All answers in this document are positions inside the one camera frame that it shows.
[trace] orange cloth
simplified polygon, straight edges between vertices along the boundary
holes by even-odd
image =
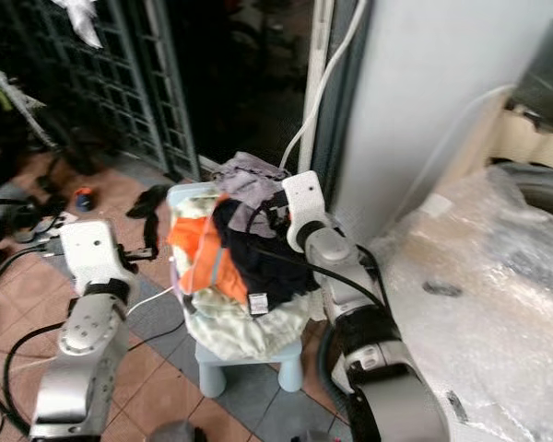
[[[221,239],[210,215],[205,218],[178,218],[168,242],[180,247],[193,265],[181,275],[180,286],[185,294],[215,285],[228,297],[248,303],[248,289],[233,265],[229,250],[221,247]]]

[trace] metal gate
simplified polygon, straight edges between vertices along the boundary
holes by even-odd
[[[82,42],[50,0],[3,1],[11,14],[0,19],[24,35],[35,64],[97,112],[122,150],[170,176],[200,180],[167,0],[99,0],[94,24],[102,49]]]

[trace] bubble wrap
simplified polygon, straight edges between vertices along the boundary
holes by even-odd
[[[453,440],[467,425],[553,441],[553,216],[490,168],[431,195],[371,249],[422,375],[463,405]]]

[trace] stool leg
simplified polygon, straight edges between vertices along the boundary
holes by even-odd
[[[284,391],[298,391],[303,385],[303,367],[300,356],[283,361],[278,371],[278,383]]]
[[[216,398],[225,389],[225,375],[220,366],[199,363],[199,389],[206,398]]]

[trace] plastic stool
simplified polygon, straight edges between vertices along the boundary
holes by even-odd
[[[216,398],[226,387],[223,366],[243,366],[247,364],[266,364],[279,362],[278,383],[285,391],[297,391],[303,385],[303,367],[301,366],[301,339],[290,343],[283,350],[266,360],[238,359],[224,361],[219,359],[208,348],[196,343],[194,351],[199,364],[199,389],[207,398]]]

